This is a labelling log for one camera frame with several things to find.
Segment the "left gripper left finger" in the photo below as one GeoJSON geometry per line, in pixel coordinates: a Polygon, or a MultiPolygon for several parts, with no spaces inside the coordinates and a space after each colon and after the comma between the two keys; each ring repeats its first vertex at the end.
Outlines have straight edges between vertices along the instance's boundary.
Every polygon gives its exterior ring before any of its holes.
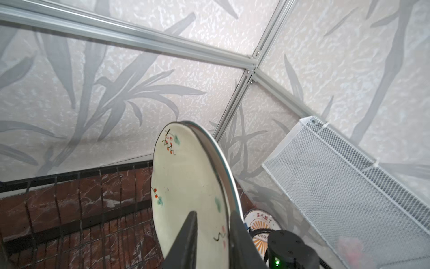
{"type": "Polygon", "coordinates": [[[197,264],[197,239],[197,212],[191,211],[162,263],[162,268],[195,269],[197,264]]]}

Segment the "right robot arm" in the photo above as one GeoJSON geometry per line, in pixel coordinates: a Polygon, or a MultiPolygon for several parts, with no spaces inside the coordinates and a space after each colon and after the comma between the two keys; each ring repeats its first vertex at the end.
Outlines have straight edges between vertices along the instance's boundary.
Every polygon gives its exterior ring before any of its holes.
{"type": "Polygon", "coordinates": [[[249,230],[251,238],[267,234],[267,248],[263,262],[270,269],[329,269],[317,252],[296,234],[287,230],[249,230]]]}

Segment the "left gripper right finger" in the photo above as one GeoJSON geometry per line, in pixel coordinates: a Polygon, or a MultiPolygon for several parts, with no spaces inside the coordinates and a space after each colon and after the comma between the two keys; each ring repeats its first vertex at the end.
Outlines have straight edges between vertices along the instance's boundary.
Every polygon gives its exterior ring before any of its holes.
{"type": "Polygon", "coordinates": [[[267,269],[238,212],[230,215],[230,269],[267,269]]]}

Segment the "sunburst plate teal rim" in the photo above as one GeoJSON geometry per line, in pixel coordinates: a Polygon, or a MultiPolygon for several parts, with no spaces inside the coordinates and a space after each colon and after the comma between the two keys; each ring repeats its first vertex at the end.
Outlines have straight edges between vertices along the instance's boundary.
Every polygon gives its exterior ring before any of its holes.
{"type": "Polygon", "coordinates": [[[229,211],[236,211],[239,214],[241,220],[244,221],[244,214],[235,178],[221,147],[215,138],[201,125],[192,121],[181,121],[180,123],[189,127],[197,136],[202,147],[205,149],[209,160],[211,161],[214,171],[218,175],[219,180],[223,185],[229,211]]]}

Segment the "cream plate with plum blossoms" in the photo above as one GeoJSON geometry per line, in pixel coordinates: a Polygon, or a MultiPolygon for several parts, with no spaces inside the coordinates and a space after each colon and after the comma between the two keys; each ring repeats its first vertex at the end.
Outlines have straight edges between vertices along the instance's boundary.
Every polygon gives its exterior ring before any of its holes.
{"type": "Polygon", "coordinates": [[[228,269],[230,214],[225,190],[194,132],[180,122],[161,131],[154,148],[152,213],[167,256],[191,211],[197,212],[197,269],[228,269]]]}

